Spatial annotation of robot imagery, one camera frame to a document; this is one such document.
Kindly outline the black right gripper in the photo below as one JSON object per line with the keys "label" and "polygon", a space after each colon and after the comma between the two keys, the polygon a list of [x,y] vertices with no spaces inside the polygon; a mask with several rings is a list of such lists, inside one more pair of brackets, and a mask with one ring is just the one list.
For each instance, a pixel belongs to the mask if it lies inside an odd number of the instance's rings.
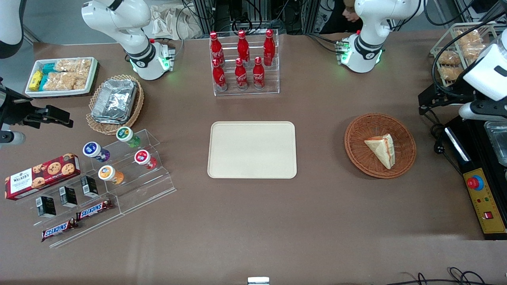
{"label": "black right gripper", "polygon": [[39,129],[41,123],[58,124],[73,128],[74,121],[70,113],[53,105],[38,108],[35,116],[32,115],[35,107],[31,104],[33,99],[9,88],[1,88],[1,125],[25,125]]}

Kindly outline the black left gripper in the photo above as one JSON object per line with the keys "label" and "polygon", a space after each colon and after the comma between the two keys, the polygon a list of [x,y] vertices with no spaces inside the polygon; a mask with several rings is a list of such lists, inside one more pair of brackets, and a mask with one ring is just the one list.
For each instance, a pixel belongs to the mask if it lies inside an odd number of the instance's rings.
{"label": "black left gripper", "polygon": [[450,86],[436,83],[435,89],[425,89],[418,95],[419,115],[433,112],[433,108],[451,104],[465,104],[477,98],[476,90],[464,80],[458,80]]}

